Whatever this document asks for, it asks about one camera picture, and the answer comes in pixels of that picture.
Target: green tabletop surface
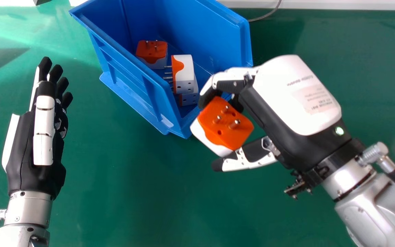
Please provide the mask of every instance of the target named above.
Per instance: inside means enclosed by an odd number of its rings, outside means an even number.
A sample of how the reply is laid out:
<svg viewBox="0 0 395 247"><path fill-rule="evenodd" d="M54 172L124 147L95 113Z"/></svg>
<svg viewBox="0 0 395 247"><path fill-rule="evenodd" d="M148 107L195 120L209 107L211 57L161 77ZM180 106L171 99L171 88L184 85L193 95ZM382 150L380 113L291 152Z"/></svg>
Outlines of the green tabletop surface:
<svg viewBox="0 0 395 247"><path fill-rule="evenodd" d="M215 173L215 154L197 139L159 133L100 82L88 33L69 9L67 0L0 7L0 208L9 120L27 110L35 68L49 56L74 95L50 246L354 246L321 187L295 201L283 193L294 179L280 164ZM255 65L301 56L339 101L351 134L383 141L395 161L395 11L281 9L250 27ZM262 135L257 128L251 139Z"/></svg>

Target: wire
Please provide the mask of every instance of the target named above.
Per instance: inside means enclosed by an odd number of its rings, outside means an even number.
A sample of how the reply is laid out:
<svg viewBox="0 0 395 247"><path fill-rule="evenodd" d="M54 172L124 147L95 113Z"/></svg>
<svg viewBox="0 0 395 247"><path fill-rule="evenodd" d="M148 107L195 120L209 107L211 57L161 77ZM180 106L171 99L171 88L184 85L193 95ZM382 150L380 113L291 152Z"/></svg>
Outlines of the wire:
<svg viewBox="0 0 395 247"><path fill-rule="evenodd" d="M275 6L275 8L274 8L273 10L271 10L269 13L267 13L267 14L265 14L265 15L262 15L262 16L260 16L260 17L257 17L257 18L249 19L248 22L259 21L259 20L265 19L266 17L272 15L273 13L275 13L275 11L277 11L277 9L278 9L280 3L281 3L281 0L278 0L277 6Z"/></svg>

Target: blue storage box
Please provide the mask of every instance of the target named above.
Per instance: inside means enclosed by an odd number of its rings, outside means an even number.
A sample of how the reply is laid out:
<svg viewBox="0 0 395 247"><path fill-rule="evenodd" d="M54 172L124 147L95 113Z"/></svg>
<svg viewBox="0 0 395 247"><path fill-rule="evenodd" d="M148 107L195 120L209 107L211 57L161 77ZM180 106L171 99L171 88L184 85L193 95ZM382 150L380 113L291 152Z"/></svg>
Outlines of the blue storage box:
<svg viewBox="0 0 395 247"><path fill-rule="evenodd" d="M248 21L215 0L90 0L70 14L89 32L100 80L163 134L190 137L199 108L178 106L166 70L135 57L138 41L166 41L169 57L191 54L199 89L213 73L252 66Z"/></svg>

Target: robotic arm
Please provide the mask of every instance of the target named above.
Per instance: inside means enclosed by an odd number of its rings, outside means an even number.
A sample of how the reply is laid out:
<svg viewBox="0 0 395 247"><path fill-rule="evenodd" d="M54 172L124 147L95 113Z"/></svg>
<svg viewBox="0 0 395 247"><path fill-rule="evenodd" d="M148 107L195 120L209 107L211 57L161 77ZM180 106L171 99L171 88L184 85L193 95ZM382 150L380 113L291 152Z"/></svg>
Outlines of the robotic arm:
<svg viewBox="0 0 395 247"><path fill-rule="evenodd" d="M222 92L232 94L231 105L219 97ZM350 135L340 105L301 58L284 55L217 73L200 96L203 110L191 131L220 156L213 170L279 161L295 176L286 194L297 199L321 185L358 246L395 246L395 164L388 148L381 142L366 148ZM252 130L243 108L266 133L245 145Z"/></svg>
<svg viewBox="0 0 395 247"><path fill-rule="evenodd" d="M61 163L72 94L60 65L44 57L36 69L28 112L12 114L2 155L10 200L0 210L0 247L45 247L51 206L65 182Z"/></svg>

